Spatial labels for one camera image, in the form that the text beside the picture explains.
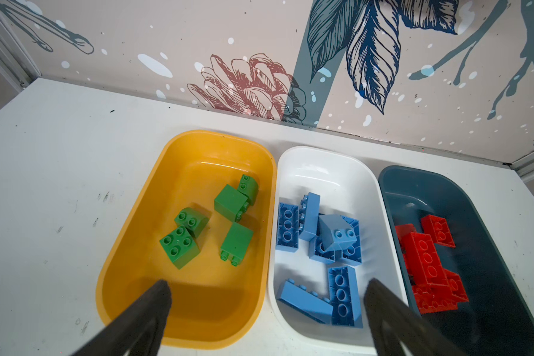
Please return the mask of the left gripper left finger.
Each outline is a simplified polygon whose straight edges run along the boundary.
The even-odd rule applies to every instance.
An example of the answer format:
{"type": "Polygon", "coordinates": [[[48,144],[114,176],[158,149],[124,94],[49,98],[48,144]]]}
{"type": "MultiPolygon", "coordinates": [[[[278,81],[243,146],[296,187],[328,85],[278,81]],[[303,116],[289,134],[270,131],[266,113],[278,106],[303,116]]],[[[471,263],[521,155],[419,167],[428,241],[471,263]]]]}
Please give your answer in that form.
{"type": "Polygon", "coordinates": [[[172,305],[169,285],[158,280],[75,355],[156,355],[172,305]]]}

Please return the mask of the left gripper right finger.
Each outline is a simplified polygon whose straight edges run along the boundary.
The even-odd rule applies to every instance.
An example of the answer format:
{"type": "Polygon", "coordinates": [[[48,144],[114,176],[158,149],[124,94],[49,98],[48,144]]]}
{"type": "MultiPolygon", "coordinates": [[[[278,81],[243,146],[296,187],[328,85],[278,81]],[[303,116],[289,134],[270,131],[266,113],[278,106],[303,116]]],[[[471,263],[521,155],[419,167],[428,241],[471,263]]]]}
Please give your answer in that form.
{"type": "Polygon", "coordinates": [[[378,355],[465,354],[378,279],[368,283],[363,302],[378,355]]]}

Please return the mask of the light blue lego brick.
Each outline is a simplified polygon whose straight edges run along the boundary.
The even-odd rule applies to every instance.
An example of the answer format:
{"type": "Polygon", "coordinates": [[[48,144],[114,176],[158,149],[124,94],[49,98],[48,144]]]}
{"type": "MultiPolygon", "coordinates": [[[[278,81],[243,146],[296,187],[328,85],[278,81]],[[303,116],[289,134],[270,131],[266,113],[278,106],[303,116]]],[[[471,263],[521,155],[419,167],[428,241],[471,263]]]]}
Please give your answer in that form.
{"type": "Polygon", "coordinates": [[[317,235],[320,196],[309,192],[299,206],[299,235],[301,240],[311,241],[317,235]]]}
{"type": "Polygon", "coordinates": [[[280,285],[277,300],[317,323],[332,323],[334,307],[330,299],[308,291],[307,287],[297,285],[292,279],[287,279],[280,285]]]}

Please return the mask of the red lego brick bottom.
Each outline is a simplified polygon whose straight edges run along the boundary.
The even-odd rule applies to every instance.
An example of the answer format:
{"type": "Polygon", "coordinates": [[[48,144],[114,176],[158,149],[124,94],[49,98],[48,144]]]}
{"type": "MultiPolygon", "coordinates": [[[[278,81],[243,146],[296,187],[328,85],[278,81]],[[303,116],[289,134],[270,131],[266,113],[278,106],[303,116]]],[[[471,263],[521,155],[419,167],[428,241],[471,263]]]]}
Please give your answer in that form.
{"type": "Polygon", "coordinates": [[[427,215],[421,219],[421,227],[424,234],[431,236],[433,243],[450,248],[456,247],[448,223],[444,218],[427,215]]]}

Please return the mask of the small light blue lego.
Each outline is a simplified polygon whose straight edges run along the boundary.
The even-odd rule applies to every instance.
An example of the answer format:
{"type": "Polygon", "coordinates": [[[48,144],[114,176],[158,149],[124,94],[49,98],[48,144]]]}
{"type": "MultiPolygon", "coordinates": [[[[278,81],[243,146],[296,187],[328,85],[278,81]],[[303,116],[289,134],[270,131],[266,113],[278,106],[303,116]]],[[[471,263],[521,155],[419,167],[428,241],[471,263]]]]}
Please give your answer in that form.
{"type": "Polygon", "coordinates": [[[355,233],[340,215],[327,214],[318,217],[319,237],[328,252],[344,250],[355,241],[355,233]]]}

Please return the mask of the dark teal plastic bin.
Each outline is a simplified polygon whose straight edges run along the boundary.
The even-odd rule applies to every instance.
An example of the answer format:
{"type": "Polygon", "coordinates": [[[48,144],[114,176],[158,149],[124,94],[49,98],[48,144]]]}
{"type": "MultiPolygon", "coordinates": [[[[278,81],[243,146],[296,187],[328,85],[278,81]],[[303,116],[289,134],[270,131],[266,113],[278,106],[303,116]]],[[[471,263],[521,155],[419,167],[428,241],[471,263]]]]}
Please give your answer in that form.
{"type": "Polygon", "coordinates": [[[454,249],[437,247],[442,266],[460,275],[468,302],[424,315],[469,355],[534,355],[534,318],[513,276],[464,190],[447,177],[389,166],[378,178],[392,228],[432,214],[447,220],[454,249]]]}

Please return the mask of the green lego brick top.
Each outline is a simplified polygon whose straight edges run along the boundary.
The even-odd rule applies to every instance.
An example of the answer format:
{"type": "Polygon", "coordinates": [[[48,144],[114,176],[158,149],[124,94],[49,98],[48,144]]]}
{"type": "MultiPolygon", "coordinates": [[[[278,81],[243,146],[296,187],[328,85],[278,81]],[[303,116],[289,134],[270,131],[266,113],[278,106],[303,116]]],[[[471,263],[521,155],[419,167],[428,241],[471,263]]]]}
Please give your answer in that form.
{"type": "Polygon", "coordinates": [[[184,226],[191,236],[198,238],[209,222],[209,218],[199,211],[186,207],[174,218],[177,225],[184,226]]]}

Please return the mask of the yellow plastic bin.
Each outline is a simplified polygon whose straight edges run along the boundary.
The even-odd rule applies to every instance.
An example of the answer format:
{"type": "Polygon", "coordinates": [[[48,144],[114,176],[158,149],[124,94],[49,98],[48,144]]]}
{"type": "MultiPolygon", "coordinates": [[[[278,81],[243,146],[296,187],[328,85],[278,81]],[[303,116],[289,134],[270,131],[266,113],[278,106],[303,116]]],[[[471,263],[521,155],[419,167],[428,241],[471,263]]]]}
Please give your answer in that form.
{"type": "Polygon", "coordinates": [[[212,131],[187,131],[163,148],[120,231],[96,287],[103,323],[111,323],[158,280],[169,284],[172,306],[163,344],[222,349],[251,329],[263,306],[271,251],[277,165],[262,145],[212,131]],[[243,175],[259,185],[242,216],[252,230],[238,266],[220,257],[231,223],[214,208],[226,185],[243,175]],[[196,239],[199,253],[177,268],[161,246],[176,216],[192,208],[209,219],[196,239]]]}

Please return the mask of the white plastic bin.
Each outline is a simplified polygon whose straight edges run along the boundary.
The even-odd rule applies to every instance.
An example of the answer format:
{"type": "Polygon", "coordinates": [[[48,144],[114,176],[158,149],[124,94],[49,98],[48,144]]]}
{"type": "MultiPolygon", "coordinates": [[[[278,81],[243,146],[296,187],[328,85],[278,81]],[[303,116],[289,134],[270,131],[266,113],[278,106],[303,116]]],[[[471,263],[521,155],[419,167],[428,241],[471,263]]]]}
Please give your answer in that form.
{"type": "Polygon", "coordinates": [[[376,176],[355,158],[290,148],[279,159],[269,299],[307,344],[376,353],[363,296],[371,280],[405,298],[376,176]]]}

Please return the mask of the small green lego brick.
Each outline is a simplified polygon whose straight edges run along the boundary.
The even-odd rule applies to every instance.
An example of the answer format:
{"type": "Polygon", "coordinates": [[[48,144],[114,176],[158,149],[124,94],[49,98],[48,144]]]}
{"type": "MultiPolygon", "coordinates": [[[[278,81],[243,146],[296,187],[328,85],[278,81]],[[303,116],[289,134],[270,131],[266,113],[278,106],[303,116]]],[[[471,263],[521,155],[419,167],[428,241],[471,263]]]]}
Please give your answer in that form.
{"type": "Polygon", "coordinates": [[[237,191],[245,195],[249,202],[249,205],[253,206],[258,196],[258,182],[253,177],[247,174],[243,174],[238,184],[237,191]]]}

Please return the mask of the red square lego brick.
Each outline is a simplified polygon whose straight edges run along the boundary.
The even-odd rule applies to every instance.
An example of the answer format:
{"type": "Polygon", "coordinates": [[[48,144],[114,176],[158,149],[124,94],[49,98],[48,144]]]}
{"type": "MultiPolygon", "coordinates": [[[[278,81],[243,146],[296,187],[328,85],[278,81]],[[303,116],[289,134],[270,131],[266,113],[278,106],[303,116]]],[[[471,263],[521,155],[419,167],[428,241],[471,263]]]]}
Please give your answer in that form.
{"type": "Polygon", "coordinates": [[[413,224],[404,224],[404,225],[396,225],[395,232],[397,234],[398,240],[401,242],[402,238],[412,232],[416,232],[416,228],[413,224]]]}

